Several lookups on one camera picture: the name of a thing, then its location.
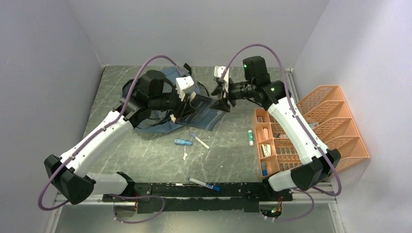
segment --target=orange basket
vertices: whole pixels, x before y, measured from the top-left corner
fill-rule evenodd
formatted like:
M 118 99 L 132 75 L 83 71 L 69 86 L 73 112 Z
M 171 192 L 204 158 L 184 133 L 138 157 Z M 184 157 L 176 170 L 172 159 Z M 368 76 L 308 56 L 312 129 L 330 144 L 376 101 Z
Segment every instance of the orange basket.
M 370 158 L 339 86 L 320 86 L 296 106 L 306 122 L 318 123 L 313 129 L 315 134 L 330 149 L 338 149 L 341 153 L 336 167 L 338 172 Z M 268 112 L 255 109 L 252 124 L 257 156 L 260 164 L 266 163 L 268 176 L 301 165 L 292 142 L 284 137 L 284 130 Z M 268 137 L 264 135 L 264 129 L 267 129 Z M 270 145 L 269 156 L 263 155 L 262 144 Z

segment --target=white pen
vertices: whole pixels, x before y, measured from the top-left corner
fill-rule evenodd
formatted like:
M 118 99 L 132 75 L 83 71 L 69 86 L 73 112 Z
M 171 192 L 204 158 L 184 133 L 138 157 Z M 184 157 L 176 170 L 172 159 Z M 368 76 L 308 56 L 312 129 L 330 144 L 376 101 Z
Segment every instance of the white pen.
M 212 185 L 210 183 L 205 183 L 203 181 L 198 181 L 197 179 L 193 179 L 193 178 L 190 178 L 190 177 L 188 178 L 188 181 L 196 183 L 196 184 L 201 185 L 201 186 L 206 187 L 206 188 L 213 189 L 213 190 L 218 191 L 218 192 L 220 191 L 220 187 Z
M 196 141 L 200 142 L 200 144 L 202 144 L 204 147 L 206 147 L 206 149 L 210 150 L 210 147 L 208 145 L 206 145 L 206 143 L 202 142 L 196 135 L 194 135 L 194 133 L 191 133 L 192 137 L 194 137 L 194 139 L 196 139 Z

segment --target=white enclosure wall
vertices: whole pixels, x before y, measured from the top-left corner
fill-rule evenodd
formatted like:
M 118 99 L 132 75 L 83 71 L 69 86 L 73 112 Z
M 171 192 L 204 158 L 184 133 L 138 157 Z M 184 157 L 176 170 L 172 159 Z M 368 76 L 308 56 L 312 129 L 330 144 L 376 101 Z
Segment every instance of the white enclosure wall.
M 341 86 L 371 156 L 341 175 L 348 233 L 412 232 L 411 13 L 410 0 L 331 0 L 294 66 L 300 97 Z
M 69 0 L 102 64 L 141 65 L 156 54 L 177 63 L 225 66 L 251 43 L 292 67 L 328 0 Z M 262 53 L 250 49 L 235 61 Z M 168 65 L 166 60 L 154 64 Z M 268 66 L 277 66 L 267 56 Z
M 65 0 L 0 0 L 1 233 L 44 231 L 43 161 L 81 140 L 102 69 Z

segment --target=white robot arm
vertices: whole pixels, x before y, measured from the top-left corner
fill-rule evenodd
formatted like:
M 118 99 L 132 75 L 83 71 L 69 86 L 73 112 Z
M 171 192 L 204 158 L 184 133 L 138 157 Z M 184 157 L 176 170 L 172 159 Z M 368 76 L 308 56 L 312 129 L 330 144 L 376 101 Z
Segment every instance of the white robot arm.
M 195 89 L 191 76 L 177 78 L 176 87 L 165 95 L 162 93 L 164 83 L 172 85 L 162 72 L 149 70 L 140 78 L 122 116 L 119 117 L 125 99 L 120 99 L 106 118 L 76 146 L 60 157 L 50 155 L 44 161 L 51 177 L 63 161 L 71 158 L 52 182 L 70 203 L 78 204 L 90 195 L 134 195 L 135 183 L 126 174 L 96 174 L 89 171 L 107 147 L 149 118 L 152 110 L 172 110 L 171 118 L 194 113 L 194 109 L 187 104 Z
M 340 153 L 337 149 L 329 150 L 305 120 L 302 120 L 302 124 L 297 120 L 296 117 L 300 116 L 300 112 L 294 99 L 291 98 L 294 108 L 292 111 L 286 94 L 288 90 L 285 90 L 281 81 L 271 82 L 265 60 L 262 57 L 254 56 L 244 59 L 243 67 L 245 82 L 233 83 L 231 78 L 226 77 L 228 72 L 222 82 L 217 79 L 218 86 L 212 95 L 220 95 L 221 99 L 216 101 L 212 108 L 230 112 L 228 103 L 235 106 L 236 100 L 253 98 L 254 103 L 259 104 L 277 120 L 296 148 L 302 163 L 299 167 L 278 172 L 265 179 L 264 182 L 268 182 L 274 191 L 296 187 L 308 190 L 332 173 L 321 152 L 325 153 L 334 167 L 341 158 Z M 218 73 L 225 69 L 225 67 L 217 67 L 215 71 Z

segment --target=gray table surface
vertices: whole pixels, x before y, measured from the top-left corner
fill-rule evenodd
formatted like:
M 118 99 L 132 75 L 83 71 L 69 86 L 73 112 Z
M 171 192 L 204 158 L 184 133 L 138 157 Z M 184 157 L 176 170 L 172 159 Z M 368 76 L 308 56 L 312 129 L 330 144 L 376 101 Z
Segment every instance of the gray table surface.
M 140 67 L 107 66 L 90 112 L 85 135 L 90 133 L 107 115 L 120 98 L 123 84 L 134 78 Z M 193 67 L 197 81 L 209 91 L 214 67 Z M 272 81 L 281 79 L 278 69 L 269 69 Z M 230 77 L 243 80 L 243 69 L 233 68 Z M 225 114 L 213 131 L 183 127 L 173 133 L 129 132 L 118 143 L 110 146 L 96 162 L 91 172 L 114 173 L 123 171 L 136 182 L 186 182 L 194 177 L 206 182 L 257 182 L 258 158 L 249 146 L 247 131 L 256 105 L 238 101 L 231 112 Z M 206 144 L 208 151 L 194 141 L 186 147 L 188 156 L 183 160 L 185 148 L 174 144 L 175 138 L 192 140 L 195 133 Z M 309 209 L 307 204 L 285 203 L 283 218 L 300 216 Z M 295 222 L 264 220 L 259 213 L 243 211 L 165 212 L 159 217 L 137 225 L 120 224 L 113 220 L 113 206 L 66 205 L 57 224 L 57 233 L 250 233 L 260 232 L 335 232 L 327 204 L 316 204 L 313 212 Z M 127 220 L 142 220 L 151 214 L 139 214 Z
M 165 67 L 147 67 L 163 69 Z M 90 133 L 119 100 L 122 86 L 134 78 L 140 66 L 106 66 L 92 106 L 86 134 Z M 272 81 L 281 80 L 279 69 L 268 69 Z M 214 67 L 193 67 L 193 75 L 209 92 L 215 87 Z M 230 69 L 235 81 L 244 80 L 241 67 Z M 252 128 L 252 114 L 257 105 L 246 100 L 226 113 L 213 131 L 183 127 L 175 132 L 128 132 L 98 159 L 91 172 L 111 174 L 122 171 L 135 182 L 186 182 L 193 177 L 205 182 L 256 182 L 259 180 L 258 159 L 249 146 L 247 131 Z M 195 133 L 211 150 L 194 140 L 193 146 L 176 146 L 174 139 L 193 140 Z

